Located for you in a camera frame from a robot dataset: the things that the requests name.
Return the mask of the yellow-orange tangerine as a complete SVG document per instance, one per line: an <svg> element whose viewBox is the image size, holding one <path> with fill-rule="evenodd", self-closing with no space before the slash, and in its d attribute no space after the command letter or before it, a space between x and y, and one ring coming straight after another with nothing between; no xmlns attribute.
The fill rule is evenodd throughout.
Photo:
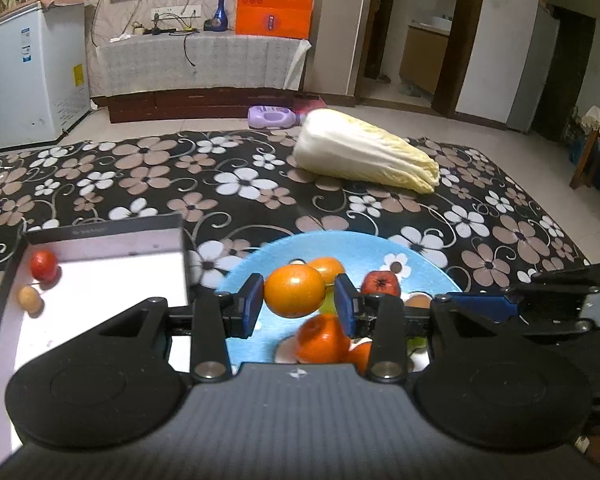
<svg viewBox="0 0 600 480"><path fill-rule="evenodd" d="M303 318L316 311L326 296L321 273L307 264L288 264L264 282L264 302L282 318Z"/></svg>

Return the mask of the white chest freezer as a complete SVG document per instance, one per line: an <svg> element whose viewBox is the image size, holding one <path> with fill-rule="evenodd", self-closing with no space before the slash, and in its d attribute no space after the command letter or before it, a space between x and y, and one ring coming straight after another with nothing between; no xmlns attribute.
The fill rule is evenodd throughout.
<svg viewBox="0 0 600 480"><path fill-rule="evenodd" d="M0 151L50 144L90 107L87 0L30 0L0 14Z"/></svg>

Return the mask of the orange gift box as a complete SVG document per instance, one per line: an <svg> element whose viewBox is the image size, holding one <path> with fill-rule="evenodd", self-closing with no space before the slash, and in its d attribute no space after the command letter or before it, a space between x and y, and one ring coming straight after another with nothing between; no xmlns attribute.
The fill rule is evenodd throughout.
<svg viewBox="0 0 600 480"><path fill-rule="evenodd" d="M237 0L237 35L308 39L313 0Z"/></svg>

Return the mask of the blue glass bottle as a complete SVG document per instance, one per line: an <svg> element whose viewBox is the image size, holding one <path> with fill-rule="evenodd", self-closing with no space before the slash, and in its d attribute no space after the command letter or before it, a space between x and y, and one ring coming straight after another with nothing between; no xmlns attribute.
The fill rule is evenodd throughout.
<svg viewBox="0 0 600 480"><path fill-rule="evenodd" d="M218 0L218 5L211 19L210 28L214 32L226 32L228 29L228 16L225 9L225 0Z"/></svg>

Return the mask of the napa cabbage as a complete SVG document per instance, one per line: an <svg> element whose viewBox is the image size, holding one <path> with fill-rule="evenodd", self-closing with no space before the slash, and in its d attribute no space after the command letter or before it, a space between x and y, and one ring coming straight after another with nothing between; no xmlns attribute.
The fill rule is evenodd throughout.
<svg viewBox="0 0 600 480"><path fill-rule="evenodd" d="M438 163L410 142L348 114L319 108L306 115L294 160L321 176L366 181L430 194Z"/></svg>

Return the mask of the dark red wrinkled fruit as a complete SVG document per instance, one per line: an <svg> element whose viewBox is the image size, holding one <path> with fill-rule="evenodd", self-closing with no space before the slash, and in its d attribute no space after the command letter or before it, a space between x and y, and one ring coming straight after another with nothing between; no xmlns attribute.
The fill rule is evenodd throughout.
<svg viewBox="0 0 600 480"><path fill-rule="evenodd" d="M401 287L396 274L383 270L368 272L363 278L360 291L364 295L401 296Z"/></svg>

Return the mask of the blue cartoon plate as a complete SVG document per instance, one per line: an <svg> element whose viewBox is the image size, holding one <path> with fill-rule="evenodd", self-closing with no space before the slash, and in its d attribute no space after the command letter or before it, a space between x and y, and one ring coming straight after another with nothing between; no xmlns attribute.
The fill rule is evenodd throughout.
<svg viewBox="0 0 600 480"><path fill-rule="evenodd" d="M280 266L296 260L310 262L321 257L337 259L356 287L362 284L368 272L388 271L400 264L396 277L404 299L415 292L436 296L460 289L448 274L418 252L385 238L349 231L311 232L276 240L230 270L218 289L221 292L238 292L253 273L267 278ZM279 344L294 336L304 322L304 318L281 318L268 306L263 306L249 338L226 341L232 369L238 370L245 362L275 362Z"/></svg>

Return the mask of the small red fruit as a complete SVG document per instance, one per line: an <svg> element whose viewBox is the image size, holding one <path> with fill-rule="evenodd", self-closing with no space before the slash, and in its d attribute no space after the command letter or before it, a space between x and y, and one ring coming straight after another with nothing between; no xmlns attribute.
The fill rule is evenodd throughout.
<svg viewBox="0 0 600 480"><path fill-rule="evenodd" d="M56 255L49 250L37 250L31 256L31 275L39 282L50 283L56 280L58 273L58 260Z"/></svg>

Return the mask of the low cabinet with lace cloth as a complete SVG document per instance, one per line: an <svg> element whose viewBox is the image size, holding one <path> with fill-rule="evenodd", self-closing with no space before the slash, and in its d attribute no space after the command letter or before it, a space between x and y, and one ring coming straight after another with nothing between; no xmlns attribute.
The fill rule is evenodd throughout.
<svg viewBox="0 0 600 480"><path fill-rule="evenodd" d="M112 122L238 118L253 105L292 107L309 41L232 32L133 36L90 61L93 101Z"/></svg>

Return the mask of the purple detergent bottle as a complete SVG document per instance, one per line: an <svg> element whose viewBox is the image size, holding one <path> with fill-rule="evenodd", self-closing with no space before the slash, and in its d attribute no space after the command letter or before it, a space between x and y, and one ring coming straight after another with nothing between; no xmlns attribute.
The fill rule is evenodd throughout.
<svg viewBox="0 0 600 480"><path fill-rule="evenodd" d="M249 107L247 122L251 129L278 130L301 125L304 118L305 114L298 114L287 107L255 105Z"/></svg>

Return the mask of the green tomato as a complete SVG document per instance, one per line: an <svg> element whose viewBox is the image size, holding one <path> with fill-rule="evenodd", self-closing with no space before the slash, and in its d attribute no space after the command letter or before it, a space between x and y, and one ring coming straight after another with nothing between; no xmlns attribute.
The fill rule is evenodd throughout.
<svg viewBox="0 0 600 480"><path fill-rule="evenodd" d="M427 339L425 337L411 337L406 341L406 351L408 354L425 350L427 348Z"/></svg>

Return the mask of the orange tangerine left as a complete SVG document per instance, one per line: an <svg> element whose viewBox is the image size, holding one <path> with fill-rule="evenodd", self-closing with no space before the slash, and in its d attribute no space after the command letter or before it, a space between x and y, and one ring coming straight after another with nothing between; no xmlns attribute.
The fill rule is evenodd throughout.
<svg viewBox="0 0 600 480"><path fill-rule="evenodd" d="M335 278L339 274L346 272L343 264L334 257L320 257L308 262L308 266L317 270L327 287L335 283Z"/></svg>

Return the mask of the wooden side table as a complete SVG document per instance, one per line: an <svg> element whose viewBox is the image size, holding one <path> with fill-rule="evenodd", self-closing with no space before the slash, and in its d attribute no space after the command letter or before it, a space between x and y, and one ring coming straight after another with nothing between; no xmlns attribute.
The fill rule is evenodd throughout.
<svg viewBox="0 0 600 480"><path fill-rule="evenodd" d="M589 188L600 166L600 107L592 106L582 117L581 126L588 135L569 182L573 190L580 186Z"/></svg>

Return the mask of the green tomato plate centre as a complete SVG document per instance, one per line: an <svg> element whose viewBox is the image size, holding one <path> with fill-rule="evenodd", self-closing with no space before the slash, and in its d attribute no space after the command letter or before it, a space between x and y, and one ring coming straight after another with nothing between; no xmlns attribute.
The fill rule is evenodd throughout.
<svg viewBox="0 0 600 480"><path fill-rule="evenodd" d="M329 287L326 290L326 295L324 301L318 308L321 314L337 314L337 309L335 307L335 299L334 299L334 289Z"/></svg>

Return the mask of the small tan longan fruit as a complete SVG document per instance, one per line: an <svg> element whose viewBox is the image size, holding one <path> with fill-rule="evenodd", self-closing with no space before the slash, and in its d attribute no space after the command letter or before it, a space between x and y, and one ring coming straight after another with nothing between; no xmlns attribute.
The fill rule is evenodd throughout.
<svg viewBox="0 0 600 480"><path fill-rule="evenodd" d="M37 314L43 307L40 293L32 286L22 286L17 292L17 300L23 311L29 314Z"/></svg>

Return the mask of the orange tangerine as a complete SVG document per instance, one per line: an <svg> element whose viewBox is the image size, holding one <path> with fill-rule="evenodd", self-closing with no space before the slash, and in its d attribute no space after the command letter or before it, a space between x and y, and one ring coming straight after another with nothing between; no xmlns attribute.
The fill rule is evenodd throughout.
<svg viewBox="0 0 600 480"><path fill-rule="evenodd" d="M335 278L339 274L346 272L343 264L334 257L320 257L308 262L308 266L317 270L327 287L335 283Z"/></svg>
<svg viewBox="0 0 600 480"><path fill-rule="evenodd" d="M296 333L296 358L304 364L335 364L349 352L350 338L334 314L309 318Z"/></svg>

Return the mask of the orange tangerine front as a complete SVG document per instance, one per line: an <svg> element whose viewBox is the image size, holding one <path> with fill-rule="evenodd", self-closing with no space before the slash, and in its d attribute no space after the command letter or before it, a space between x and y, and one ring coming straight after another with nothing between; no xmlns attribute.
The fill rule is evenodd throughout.
<svg viewBox="0 0 600 480"><path fill-rule="evenodd" d="M349 352L350 338L334 314L309 318L296 333L296 358L304 364L335 364Z"/></svg>

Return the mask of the black-rimmed white box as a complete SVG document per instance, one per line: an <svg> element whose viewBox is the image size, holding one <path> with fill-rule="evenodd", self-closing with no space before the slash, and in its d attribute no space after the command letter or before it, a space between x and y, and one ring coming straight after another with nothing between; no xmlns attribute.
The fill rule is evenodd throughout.
<svg viewBox="0 0 600 480"><path fill-rule="evenodd" d="M55 281L39 282L29 262L37 250L58 260ZM29 314L17 292L30 285L43 307ZM21 235L0 281L0 465L19 448L5 408L16 370L48 350L149 297L186 304L187 257L179 214L105 221Z"/></svg>

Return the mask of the black floral tablecloth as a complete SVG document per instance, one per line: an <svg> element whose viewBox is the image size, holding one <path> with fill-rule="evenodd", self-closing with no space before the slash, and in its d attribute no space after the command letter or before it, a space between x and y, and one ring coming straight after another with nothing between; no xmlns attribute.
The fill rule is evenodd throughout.
<svg viewBox="0 0 600 480"><path fill-rule="evenodd" d="M196 289L282 237L355 231L418 252L464 292L584 266L558 223L479 151L419 140L440 167L434 192L302 169L292 133L190 132L82 141L0 155L0 287L20 236L58 226L179 214Z"/></svg>

